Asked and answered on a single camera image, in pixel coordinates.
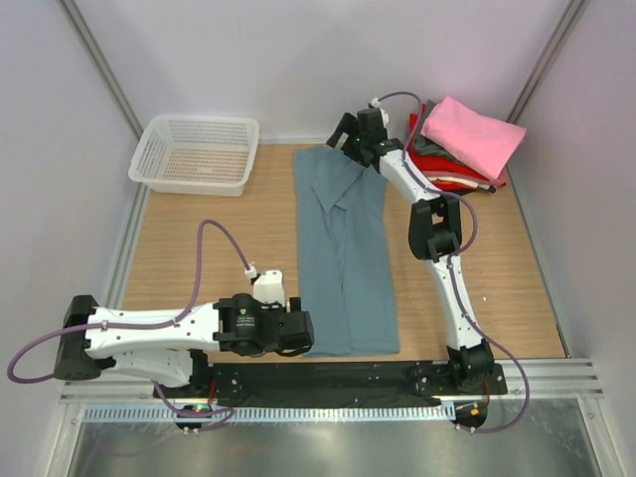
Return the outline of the blue-grey t shirt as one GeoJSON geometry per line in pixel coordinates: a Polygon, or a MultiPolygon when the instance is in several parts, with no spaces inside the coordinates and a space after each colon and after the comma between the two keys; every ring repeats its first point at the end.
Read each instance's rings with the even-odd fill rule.
{"type": "Polygon", "coordinates": [[[310,356],[398,353],[386,179],[326,146],[296,151],[293,175],[299,290],[314,327],[310,356]]]}

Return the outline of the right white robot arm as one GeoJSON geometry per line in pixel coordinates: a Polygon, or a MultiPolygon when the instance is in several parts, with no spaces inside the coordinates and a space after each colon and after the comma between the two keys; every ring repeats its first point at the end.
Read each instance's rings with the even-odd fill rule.
{"type": "Polygon", "coordinates": [[[486,391],[495,360],[478,330],[463,279],[459,199],[436,188],[415,167],[407,148],[389,138],[385,114],[377,106],[344,113],[326,145],[340,146],[349,159],[374,168],[410,205],[408,246],[437,290],[446,321],[449,384],[462,394],[486,391]]]}

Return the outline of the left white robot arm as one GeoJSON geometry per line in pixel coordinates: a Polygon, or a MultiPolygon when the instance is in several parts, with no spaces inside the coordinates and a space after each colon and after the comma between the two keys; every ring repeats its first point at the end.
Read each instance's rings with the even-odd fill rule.
{"type": "Polygon", "coordinates": [[[310,315],[299,301],[266,304],[247,293],[178,310],[126,311],[97,305],[90,295],[73,298],[54,364],[57,380],[89,381],[116,373],[202,396],[211,374],[191,354],[231,352],[298,356],[314,344],[310,315]]]}

